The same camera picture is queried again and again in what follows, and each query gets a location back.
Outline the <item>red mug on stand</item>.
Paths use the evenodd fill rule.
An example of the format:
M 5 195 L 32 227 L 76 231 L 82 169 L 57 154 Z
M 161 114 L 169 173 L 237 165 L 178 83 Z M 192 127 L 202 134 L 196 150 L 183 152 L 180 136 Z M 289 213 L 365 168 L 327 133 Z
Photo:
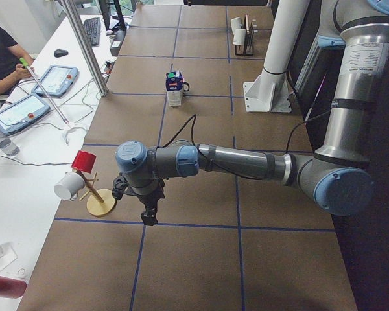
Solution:
M 81 172 L 91 173 L 97 156 L 87 151 L 79 150 L 72 162 L 71 168 Z

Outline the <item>seated person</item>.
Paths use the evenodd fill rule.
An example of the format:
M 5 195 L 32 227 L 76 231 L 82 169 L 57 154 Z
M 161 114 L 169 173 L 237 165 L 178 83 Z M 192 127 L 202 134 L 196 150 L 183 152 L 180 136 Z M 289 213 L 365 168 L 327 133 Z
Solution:
M 22 79 L 32 75 L 20 62 L 23 58 L 32 70 L 34 59 L 16 40 L 0 27 L 0 95 L 8 95 Z

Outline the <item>black power box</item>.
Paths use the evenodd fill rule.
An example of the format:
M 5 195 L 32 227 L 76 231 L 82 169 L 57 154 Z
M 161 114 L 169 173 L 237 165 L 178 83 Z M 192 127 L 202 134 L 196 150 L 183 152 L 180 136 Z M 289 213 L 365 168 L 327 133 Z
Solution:
M 125 36 L 126 31 L 124 30 L 118 30 L 115 34 L 110 36 L 110 52 L 112 56 L 118 56 Z

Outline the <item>near teach pendant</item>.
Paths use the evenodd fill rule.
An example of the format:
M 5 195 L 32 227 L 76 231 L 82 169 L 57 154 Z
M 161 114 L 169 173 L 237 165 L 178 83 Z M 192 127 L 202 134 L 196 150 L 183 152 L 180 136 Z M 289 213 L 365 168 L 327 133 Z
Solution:
M 5 135 L 18 133 L 50 111 L 37 94 L 30 94 L 0 111 L 0 130 Z

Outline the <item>far teach pendant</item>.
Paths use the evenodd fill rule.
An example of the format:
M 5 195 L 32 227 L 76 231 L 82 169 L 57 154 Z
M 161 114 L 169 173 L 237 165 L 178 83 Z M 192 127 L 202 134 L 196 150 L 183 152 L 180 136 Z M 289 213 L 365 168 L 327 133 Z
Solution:
M 60 98 L 73 85 L 77 75 L 76 67 L 52 65 L 39 81 L 51 98 Z

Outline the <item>white pedestal column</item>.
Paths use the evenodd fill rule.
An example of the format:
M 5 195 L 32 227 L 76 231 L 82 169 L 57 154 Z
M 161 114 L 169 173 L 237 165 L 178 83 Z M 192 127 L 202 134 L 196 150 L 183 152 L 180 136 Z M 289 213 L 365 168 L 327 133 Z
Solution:
M 309 0 L 279 2 L 261 74 L 243 84 L 246 111 L 290 113 L 287 71 Z

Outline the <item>black keyboard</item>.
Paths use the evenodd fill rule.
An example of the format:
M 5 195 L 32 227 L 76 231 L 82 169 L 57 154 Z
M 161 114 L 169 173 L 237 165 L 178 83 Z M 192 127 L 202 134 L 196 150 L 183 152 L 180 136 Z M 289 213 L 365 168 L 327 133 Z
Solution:
M 98 46 L 100 42 L 100 19 L 98 17 L 86 19 L 83 26 L 91 46 Z

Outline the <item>red bottle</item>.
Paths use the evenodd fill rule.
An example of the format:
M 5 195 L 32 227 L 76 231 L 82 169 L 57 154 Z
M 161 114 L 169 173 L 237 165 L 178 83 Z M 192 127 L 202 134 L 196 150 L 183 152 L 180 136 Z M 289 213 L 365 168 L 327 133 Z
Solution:
M 0 276 L 0 297 L 19 298 L 27 288 L 25 281 Z

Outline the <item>orange connector board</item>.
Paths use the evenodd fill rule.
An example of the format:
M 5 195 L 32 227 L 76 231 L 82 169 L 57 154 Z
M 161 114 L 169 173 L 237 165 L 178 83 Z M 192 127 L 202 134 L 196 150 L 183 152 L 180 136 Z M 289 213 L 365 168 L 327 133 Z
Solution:
M 115 62 L 112 62 L 112 61 L 109 61 L 109 60 L 106 60 L 105 61 L 105 68 L 104 68 L 104 72 L 108 75 L 111 74 L 111 71 L 113 69 L 113 65 L 115 64 Z

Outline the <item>white cup in rack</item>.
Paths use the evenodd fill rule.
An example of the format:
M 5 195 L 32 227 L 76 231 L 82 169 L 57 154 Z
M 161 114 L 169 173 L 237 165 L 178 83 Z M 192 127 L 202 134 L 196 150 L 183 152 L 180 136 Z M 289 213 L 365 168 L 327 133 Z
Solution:
M 242 28 L 242 18 L 241 17 L 235 17 L 230 20 L 231 24 L 231 31 L 234 33 L 237 29 Z
M 246 39 L 246 29 L 235 29 L 233 33 L 233 45 L 236 46 L 244 46 L 244 42 Z

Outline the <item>white blue milk carton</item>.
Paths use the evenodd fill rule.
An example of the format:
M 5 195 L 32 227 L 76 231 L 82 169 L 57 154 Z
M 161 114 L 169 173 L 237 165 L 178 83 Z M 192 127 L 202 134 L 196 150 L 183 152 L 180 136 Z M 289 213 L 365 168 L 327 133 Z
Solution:
M 165 77 L 165 89 L 170 106 L 181 106 L 184 78 L 181 71 L 171 71 Z

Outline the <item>aluminium frame post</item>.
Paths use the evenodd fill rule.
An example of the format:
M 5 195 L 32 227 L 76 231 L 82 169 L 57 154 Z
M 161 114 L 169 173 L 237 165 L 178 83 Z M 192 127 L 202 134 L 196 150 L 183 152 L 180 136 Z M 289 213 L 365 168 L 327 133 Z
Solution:
M 71 0 L 61 0 L 61 2 L 100 96 L 105 97 L 108 93 L 108 88 L 86 35 L 82 20 L 77 12 L 76 5 Z

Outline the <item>wooden mug tree stand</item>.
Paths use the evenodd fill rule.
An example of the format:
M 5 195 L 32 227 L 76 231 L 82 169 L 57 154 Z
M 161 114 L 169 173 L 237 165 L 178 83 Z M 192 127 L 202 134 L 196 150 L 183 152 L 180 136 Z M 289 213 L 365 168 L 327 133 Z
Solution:
M 102 217 L 107 215 L 116 206 L 117 200 L 112 196 L 112 191 L 109 189 L 99 189 L 94 187 L 96 181 L 98 181 L 98 173 L 96 172 L 92 178 L 85 177 L 84 173 L 80 170 L 74 170 L 83 180 L 87 191 L 80 197 L 80 201 L 85 197 L 87 200 L 87 210 L 95 217 Z

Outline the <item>white ceramic cup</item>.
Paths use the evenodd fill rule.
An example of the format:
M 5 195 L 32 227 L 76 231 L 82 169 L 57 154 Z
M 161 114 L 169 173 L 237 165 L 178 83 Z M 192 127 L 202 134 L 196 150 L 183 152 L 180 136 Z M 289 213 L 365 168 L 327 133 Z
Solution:
M 188 82 L 183 83 L 183 92 L 188 92 L 190 90 L 190 84 Z

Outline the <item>black computer mouse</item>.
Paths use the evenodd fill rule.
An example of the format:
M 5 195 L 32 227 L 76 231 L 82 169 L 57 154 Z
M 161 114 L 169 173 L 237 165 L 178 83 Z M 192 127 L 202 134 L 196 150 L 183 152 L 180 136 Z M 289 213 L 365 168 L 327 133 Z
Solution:
M 61 58 L 63 56 L 67 56 L 68 54 L 69 54 L 69 52 L 67 50 L 64 50 L 64 49 L 56 49 L 53 53 L 55 58 Z

